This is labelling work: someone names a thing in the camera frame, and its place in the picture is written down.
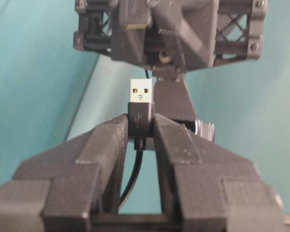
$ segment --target bolt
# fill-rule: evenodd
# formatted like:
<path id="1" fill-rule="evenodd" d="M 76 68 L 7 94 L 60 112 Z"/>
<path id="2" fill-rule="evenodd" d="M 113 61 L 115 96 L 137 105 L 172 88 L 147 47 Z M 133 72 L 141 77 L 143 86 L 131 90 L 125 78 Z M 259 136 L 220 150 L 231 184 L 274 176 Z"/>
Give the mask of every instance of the bolt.
<path id="1" fill-rule="evenodd" d="M 172 61 L 172 57 L 170 56 L 168 51 L 162 51 L 159 53 L 160 62 L 163 64 L 170 63 Z"/>
<path id="2" fill-rule="evenodd" d="M 251 49 L 252 51 L 257 51 L 257 50 L 259 49 L 259 44 L 257 44 L 257 43 L 253 43 L 253 44 L 251 45 L 250 49 Z"/>
<path id="3" fill-rule="evenodd" d="M 80 36 L 77 36 L 77 37 L 75 38 L 75 41 L 79 44 L 79 43 L 81 42 L 81 37 L 80 37 Z"/>
<path id="4" fill-rule="evenodd" d="M 260 8 L 260 7 L 264 6 L 264 4 L 265 4 L 265 0 L 257 1 L 256 2 L 256 7 Z"/>

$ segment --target metal usb connector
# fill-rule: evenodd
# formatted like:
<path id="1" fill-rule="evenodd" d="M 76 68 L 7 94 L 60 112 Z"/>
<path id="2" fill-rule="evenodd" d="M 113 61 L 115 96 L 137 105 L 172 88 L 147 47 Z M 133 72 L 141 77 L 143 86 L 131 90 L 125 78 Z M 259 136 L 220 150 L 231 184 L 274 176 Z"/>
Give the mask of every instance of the metal usb connector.
<path id="1" fill-rule="evenodd" d="M 128 104 L 129 137 L 135 138 L 136 150 L 145 150 L 146 138 L 153 134 L 153 80 L 131 79 Z"/>

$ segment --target teal wall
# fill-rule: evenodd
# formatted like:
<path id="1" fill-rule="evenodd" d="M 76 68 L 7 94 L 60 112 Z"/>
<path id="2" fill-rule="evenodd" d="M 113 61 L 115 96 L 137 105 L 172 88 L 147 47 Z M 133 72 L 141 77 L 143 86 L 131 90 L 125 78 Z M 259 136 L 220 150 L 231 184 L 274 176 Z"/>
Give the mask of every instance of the teal wall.
<path id="1" fill-rule="evenodd" d="M 72 50 L 76 22 L 71 0 L 13 0 L 0 14 L 0 183 L 63 140 L 96 58 Z M 69 138 L 125 113 L 130 78 L 144 77 L 99 57 Z M 188 86 L 217 144 L 254 161 L 290 213 L 290 0 L 270 1 L 260 60 L 189 73 Z M 160 212 L 154 153 L 144 159 L 122 212 Z M 123 185 L 133 162 L 129 144 Z"/>
<path id="2" fill-rule="evenodd" d="M 76 29 L 74 0 L 0 0 L 0 184 L 66 136 L 97 58 Z"/>

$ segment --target usb plug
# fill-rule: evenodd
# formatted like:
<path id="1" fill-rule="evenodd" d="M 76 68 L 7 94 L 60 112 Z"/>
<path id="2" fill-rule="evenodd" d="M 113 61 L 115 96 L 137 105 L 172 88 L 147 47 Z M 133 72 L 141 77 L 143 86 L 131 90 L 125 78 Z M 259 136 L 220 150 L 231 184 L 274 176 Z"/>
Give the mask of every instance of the usb plug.
<path id="1" fill-rule="evenodd" d="M 153 79 L 131 79 L 130 102 L 153 102 Z"/>
<path id="2" fill-rule="evenodd" d="M 153 80 L 131 79 L 128 104 L 129 137 L 145 139 L 152 137 L 155 104 L 153 103 Z"/>

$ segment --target black cable wire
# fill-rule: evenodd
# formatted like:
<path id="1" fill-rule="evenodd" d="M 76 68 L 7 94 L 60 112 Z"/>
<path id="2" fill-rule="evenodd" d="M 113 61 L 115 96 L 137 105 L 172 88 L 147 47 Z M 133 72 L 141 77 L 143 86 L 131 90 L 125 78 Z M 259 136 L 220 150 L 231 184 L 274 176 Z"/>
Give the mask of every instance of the black cable wire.
<path id="1" fill-rule="evenodd" d="M 148 70 L 145 69 L 145 74 L 146 74 L 146 78 L 149 79 L 149 74 L 148 74 Z"/>
<path id="2" fill-rule="evenodd" d="M 130 179 L 127 183 L 127 186 L 126 186 L 124 192 L 120 196 L 120 204 L 119 204 L 118 210 L 120 210 L 124 206 L 124 204 L 126 203 L 127 199 L 129 198 L 129 196 L 133 190 L 133 187 L 136 183 L 137 177 L 140 173 L 142 160 L 143 160 L 143 151 L 137 151 L 136 156 L 135 156 L 134 167 L 133 167 Z"/>

